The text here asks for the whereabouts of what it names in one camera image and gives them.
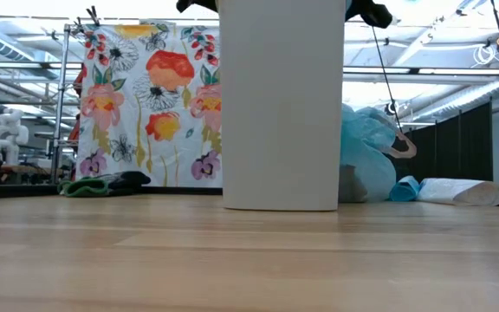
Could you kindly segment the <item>metal rack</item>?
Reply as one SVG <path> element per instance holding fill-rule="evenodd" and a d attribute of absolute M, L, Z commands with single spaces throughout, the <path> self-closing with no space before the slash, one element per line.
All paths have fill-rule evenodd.
<path fill-rule="evenodd" d="M 59 79 L 57 82 L 57 102 L 55 107 L 55 130 L 53 132 L 52 142 L 52 162 L 50 169 L 50 181 L 52 184 L 57 184 L 59 181 L 59 168 L 60 161 L 62 158 L 62 149 L 69 148 L 72 143 L 68 142 L 68 139 L 62 137 L 62 110 L 65 104 L 65 93 L 68 90 L 69 85 L 74 85 L 75 78 L 71 82 L 67 82 L 67 71 L 70 70 L 82 70 L 82 65 L 79 62 L 68 62 L 68 52 L 70 38 L 74 30 L 78 30 L 77 26 L 71 24 L 65 24 L 63 30 L 63 42 L 62 42 L 62 60 L 60 67 Z"/>

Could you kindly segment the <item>thin black pole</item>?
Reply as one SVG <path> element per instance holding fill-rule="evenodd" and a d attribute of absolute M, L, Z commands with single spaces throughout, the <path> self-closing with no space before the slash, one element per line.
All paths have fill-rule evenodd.
<path fill-rule="evenodd" d="M 403 129 L 402 129 L 402 126 L 401 126 L 401 123 L 400 123 L 400 119 L 399 119 L 399 115 L 398 115 L 398 110 L 397 110 L 396 102 L 395 102 L 395 100 L 393 98 L 393 95 L 392 95 L 392 89 L 391 89 L 391 86 L 390 86 L 390 82 L 388 80 L 388 75 L 387 75 L 387 72 L 386 72 L 385 63 L 384 63 L 383 56 L 382 56 L 382 53 L 381 53 L 381 50 L 380 50 L 379 39 L 377 37 L 376 30 L 375 30 L 375 28 L 373 26 L 372 26 L 372 33 L 373 33 L 373 39 L 375 41 L 375 46 L 376 46 L 376 49 L 377 49 L 377 53 L 378 53 L 378 56 L 379 56 L 380 67 L 382 69 L 382 75 L 384 77 L 384 80 L 385 80 L 385 83 L 386 83 L 386 88 L 387 88 L 387 91 L 388 91 L 388 94 L 389 94 L 389 98 L 390 98 L 390 103 L 387 105 L 387 108 L 388 108 L 388 111 L 391 112 L 393 114 L 393 116 L 395 117 L 398 129 L 399 129 L 400 132 L 402 132 Z"/>

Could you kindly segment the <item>floral cloth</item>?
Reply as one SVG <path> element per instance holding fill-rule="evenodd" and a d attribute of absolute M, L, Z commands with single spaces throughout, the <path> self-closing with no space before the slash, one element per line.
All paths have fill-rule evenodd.
<path fill-rule="evenodd" d="M 85 31 L 76 174 L 223 185 L 220 34 L 174 23 Z"/>

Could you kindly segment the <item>blue bin liner bag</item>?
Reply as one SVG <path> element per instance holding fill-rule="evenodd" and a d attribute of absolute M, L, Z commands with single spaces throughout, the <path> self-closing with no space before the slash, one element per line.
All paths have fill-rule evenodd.
<path fill-rule="evenodd" d="M 397 182 L 393 159 L 411 159 L 417 148 L 395 121 L 374 107 L 341 106 L 338 200 L 341 203 L 389 199 Z"/>

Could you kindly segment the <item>black partition wall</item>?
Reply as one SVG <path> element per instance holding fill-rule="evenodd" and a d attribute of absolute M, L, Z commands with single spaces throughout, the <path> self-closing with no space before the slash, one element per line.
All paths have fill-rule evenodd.
<path fill-rule="evenodd" d="M 412 159 L 393 159 L 397 178 L 493 179 L 492 106 L 488 102 L 405 135 L 417 148 Z"/>

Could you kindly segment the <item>white robot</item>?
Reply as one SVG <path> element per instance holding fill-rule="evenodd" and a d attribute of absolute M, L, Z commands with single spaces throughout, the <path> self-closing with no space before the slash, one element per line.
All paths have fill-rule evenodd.
<path fill-rule="evenodd" d="M 0 162 L 17 166 L 20 145 L 29 140 L 29 129 L 21 124 L 23 111 L 5 108 L 0 114 Z"/>

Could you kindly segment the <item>blue trash bag roll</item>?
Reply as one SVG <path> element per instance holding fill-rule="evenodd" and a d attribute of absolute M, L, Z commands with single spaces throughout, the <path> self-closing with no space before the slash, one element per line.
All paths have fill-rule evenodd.
<path fill-rule="evenodd" d="M 389 193 L 394 202 L 410 202 L 417 198 L 421 189 L 419 182 L 411 175 L 400 179 Z"/>

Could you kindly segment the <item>black green work glove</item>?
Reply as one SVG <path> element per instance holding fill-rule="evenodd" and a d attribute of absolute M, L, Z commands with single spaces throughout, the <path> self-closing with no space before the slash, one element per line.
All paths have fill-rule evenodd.
<path fill-rule="evenodd" d="M 116 197 L 132 195 L 150 182 L 151 178 L 143 172 L 127 171 L 62 181 L 57 191 L 68 198 Z"/>

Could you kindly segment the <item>white plastic trash bin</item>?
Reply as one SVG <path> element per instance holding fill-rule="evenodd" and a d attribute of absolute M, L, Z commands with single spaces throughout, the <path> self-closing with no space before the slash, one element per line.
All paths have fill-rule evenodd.
<path fill-rule="evenodd" d="M 345 0 L 219 0 L 224 205 L 338 205 Z"/>

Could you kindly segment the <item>white flat bag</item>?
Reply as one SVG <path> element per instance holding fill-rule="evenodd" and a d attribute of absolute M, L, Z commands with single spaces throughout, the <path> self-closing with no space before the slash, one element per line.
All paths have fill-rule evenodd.
<path fill-rule="evenodd" d="M 424 179 L 417 201 L 443 205 L 498 206 L 499 185 L 475 179 Z"/>

